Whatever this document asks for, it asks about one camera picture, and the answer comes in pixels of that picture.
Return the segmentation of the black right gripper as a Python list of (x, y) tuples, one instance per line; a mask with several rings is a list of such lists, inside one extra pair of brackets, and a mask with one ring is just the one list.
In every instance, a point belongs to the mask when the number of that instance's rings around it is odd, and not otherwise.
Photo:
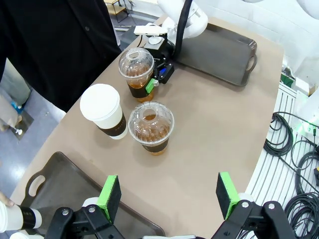
[(148, 94), (152, 92), (154, 87), (159, 83), (166, 84), (174, 73), (172, 64), (173, 46), (169, 43), (167, 35), (150, 36), (144, 48), (150, 52), (154, 58), (154, 78), (147, 83), (145, 90)]

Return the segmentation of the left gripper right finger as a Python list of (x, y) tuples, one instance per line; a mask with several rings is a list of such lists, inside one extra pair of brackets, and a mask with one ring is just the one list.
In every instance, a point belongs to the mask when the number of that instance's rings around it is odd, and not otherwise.
[(262, 206), (240, 199), (228, 172), (218, 173), (216, 196), (224, 222), (214, 239), (236, 239), (242, 231), (253, 232), (258, 239), (294, 239), (295, 233), (286, 213), (277, 201)]

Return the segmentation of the person's right hand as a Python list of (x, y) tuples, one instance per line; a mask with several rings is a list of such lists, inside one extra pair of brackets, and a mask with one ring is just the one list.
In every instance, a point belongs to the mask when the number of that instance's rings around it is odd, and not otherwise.
[(14, 202), (10, 198), (8, 198), (3, 192), (0, 192), (0, 201), (8, 207), (14, 206)]

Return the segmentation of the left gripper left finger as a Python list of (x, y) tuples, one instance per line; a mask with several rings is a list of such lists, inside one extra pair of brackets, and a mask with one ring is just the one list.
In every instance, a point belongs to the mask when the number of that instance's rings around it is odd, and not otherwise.
[(121, 239), (122, 234), (114, 225), (121, 195), (118, 176), (108, 176), (97, 203), (76, 212), (68, 207), (57, 209), (44, 237), (83, 239), (93, 235), (97, 239)]

